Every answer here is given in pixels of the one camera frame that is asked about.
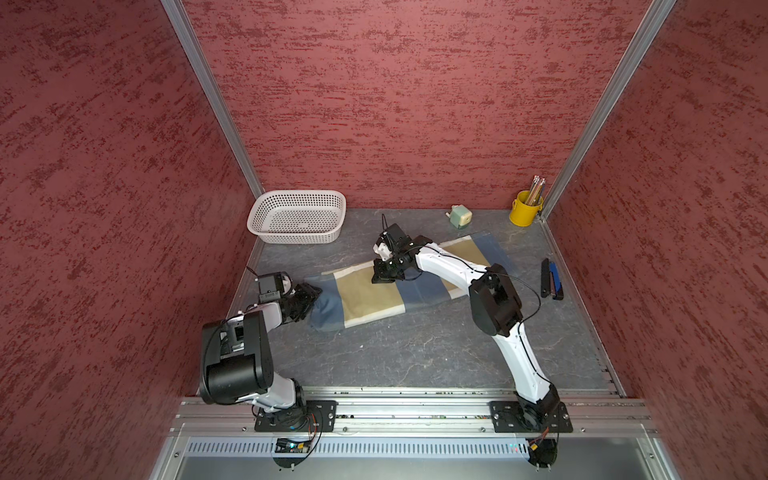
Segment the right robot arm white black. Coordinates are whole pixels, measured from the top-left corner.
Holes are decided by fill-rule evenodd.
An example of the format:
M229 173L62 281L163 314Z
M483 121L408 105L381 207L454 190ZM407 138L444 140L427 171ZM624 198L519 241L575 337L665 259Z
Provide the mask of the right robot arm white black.
M474 324L491 337L506 362L523 412L536 418L555 412L559 394L535 358L525 331L522 301L502 265L465 260L426 237L411 238L394 228L382 232L373 251L377 255L374 284L403 281L406 271L414 269L466 293Z

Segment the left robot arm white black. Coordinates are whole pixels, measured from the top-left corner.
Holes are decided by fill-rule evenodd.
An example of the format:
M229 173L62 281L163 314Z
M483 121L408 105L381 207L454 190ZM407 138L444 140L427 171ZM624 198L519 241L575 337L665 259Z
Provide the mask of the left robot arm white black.
M302 387L279 375L269 333L303 320L322 290L300 283L286 296L269 294L246 311L202 331L199 395L207 404L250 403L281 421L307 414Z

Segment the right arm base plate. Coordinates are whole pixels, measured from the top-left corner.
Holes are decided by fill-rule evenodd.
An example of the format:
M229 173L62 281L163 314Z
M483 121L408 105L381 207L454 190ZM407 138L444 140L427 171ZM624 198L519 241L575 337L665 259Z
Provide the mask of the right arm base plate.
M549 413L537 413L533 407L522 406L517 401L491 401L488 403L490 418L496 433L542 435L572 433L573 425L563 402Z

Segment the blue beige white patchwork pillowcase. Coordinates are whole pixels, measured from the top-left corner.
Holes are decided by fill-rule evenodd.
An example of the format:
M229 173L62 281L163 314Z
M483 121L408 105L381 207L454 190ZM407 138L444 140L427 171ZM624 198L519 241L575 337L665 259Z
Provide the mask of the blue beige white patchwork pillowcase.
M507 257L490 235L462 237L443 249L483 266L498 263L506 270ZM307 279L309 284L322 290L309 318L313 329L340 331L468 297L459 288L429 273L422 273L413 281L372 284L373 261Z

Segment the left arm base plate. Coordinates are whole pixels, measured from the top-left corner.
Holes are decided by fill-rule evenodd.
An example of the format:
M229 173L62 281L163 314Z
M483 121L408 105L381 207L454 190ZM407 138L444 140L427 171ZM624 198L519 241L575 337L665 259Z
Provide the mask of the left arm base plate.
M306 400L294 407L266 413L259 408L256 432L327 433L334 430L338 403L333 400Z

